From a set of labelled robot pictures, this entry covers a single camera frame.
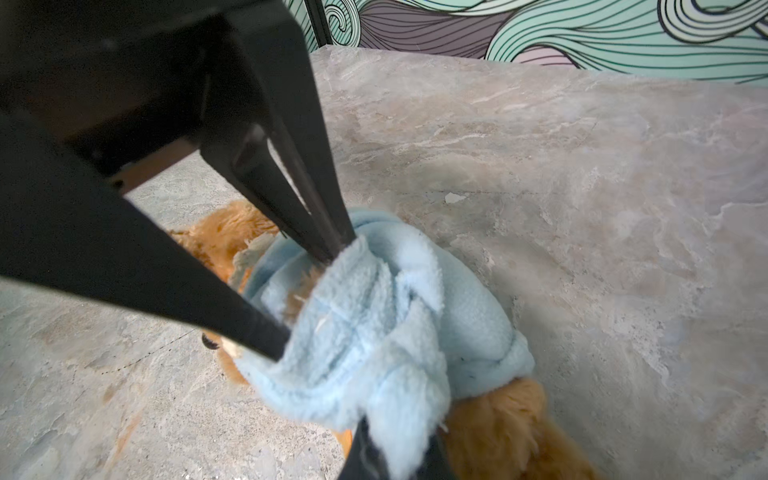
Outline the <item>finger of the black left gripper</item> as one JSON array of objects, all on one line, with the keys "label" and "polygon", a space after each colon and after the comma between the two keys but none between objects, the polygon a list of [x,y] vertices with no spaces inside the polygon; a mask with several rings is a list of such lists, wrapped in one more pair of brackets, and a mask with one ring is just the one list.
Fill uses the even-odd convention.
[{"label": "finger of the black left gripper", "polygon": [[1,274],[212,330],[271,360],[289,337],[84,161],[7,114]]},{"label": "finger of the black left gripper", "polygon": [[280,1],[222,15],[203,159],[317,261],[355,239],[303,33]]}]

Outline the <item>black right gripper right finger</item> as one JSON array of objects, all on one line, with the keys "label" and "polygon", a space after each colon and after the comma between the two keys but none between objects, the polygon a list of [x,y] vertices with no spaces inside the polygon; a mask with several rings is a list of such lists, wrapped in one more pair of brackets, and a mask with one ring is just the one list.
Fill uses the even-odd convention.
[{"label": "black right gripper right finger", "polygon": [[430,438],[429,448],[413,478],[415,480],[456,480],[437,433]]}]

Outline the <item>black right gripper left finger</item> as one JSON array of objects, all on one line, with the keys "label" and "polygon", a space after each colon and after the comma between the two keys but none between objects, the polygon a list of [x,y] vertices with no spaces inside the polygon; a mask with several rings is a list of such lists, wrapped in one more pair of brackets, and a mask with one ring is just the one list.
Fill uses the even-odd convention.
[{"label": "black right gripper left finger", "polygon": [[372,441],[365,418],[357,426],[349,455],[337,479],[389,480],[386,461]]}]

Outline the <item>brown teddy bear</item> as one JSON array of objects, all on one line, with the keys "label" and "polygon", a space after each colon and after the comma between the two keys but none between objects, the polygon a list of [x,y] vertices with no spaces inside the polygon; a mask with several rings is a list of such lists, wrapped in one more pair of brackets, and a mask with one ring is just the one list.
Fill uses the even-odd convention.
[{"label": "brown teddy bear", "polygon": [[[260,257],[278,227],[246,200],[236,200],[170,236],[222,281],[242,290],[251,269],[237,256]],[[599,471],[548,412],[544,387],[522,378],[460,400],[441,438],[461,479],[598,479]]]}]

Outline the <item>light blue bear hoodie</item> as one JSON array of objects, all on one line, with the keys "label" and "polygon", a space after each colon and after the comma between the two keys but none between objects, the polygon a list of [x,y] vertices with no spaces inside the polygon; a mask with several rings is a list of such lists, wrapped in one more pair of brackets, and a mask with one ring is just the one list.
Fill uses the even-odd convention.
[{"label": "light blue bear hoodie", "polygon": [[366,421],[389,475],[420,466],[455,400],[531,374],[535,361],[494,295],[397,216],[352,209],[355,241],[327,266],[273,361],[223,348],[263,401],[298,421]]}]

